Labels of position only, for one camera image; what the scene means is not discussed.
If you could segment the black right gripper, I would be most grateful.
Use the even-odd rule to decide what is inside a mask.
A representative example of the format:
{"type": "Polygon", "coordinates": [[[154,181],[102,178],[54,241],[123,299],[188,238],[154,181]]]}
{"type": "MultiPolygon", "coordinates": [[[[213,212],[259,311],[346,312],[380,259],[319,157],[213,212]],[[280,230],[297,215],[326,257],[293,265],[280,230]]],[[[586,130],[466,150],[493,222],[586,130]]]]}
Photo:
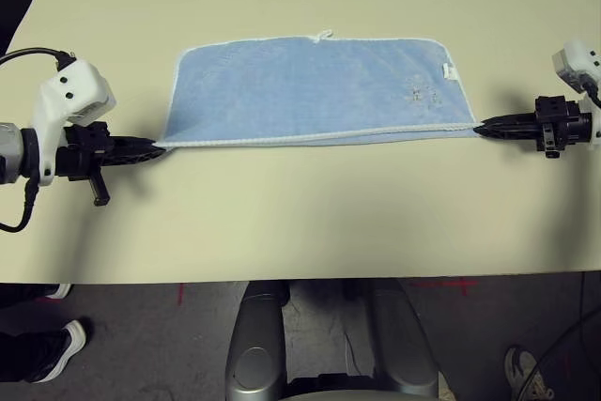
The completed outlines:
{"type": "Polygon", "coordinates": [[[549,159],[558,159],[568,146],[589,143],[593,135],[593,116],[577,101],[564,96],[538,97],[534,113],[492,116],[474,128],[484,138],[498,140],[535,140],[538,151],[549,159]],[[536,138],[535,124],[540,129],[536,138]]]}

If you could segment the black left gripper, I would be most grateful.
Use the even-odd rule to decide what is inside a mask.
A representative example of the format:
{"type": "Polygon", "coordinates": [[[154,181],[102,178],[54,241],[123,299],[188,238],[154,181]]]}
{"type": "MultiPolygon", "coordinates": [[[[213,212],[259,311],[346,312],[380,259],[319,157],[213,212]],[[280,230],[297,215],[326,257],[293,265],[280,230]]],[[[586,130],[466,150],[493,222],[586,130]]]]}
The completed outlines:
{"type": "Polygon", "coordinates": [[[110,195],[101,174],[105,154],[111,150],[110,166],[134,165],[161,157],[166,150],[155,147],[147,138],[131,136],[110,137],[105,122],[95,121],[88,126],[71,125],[63,129],[64,137],[55,156],[55,175],[69,181],[88,180],[96,207],[106,206],[110,195]]]}

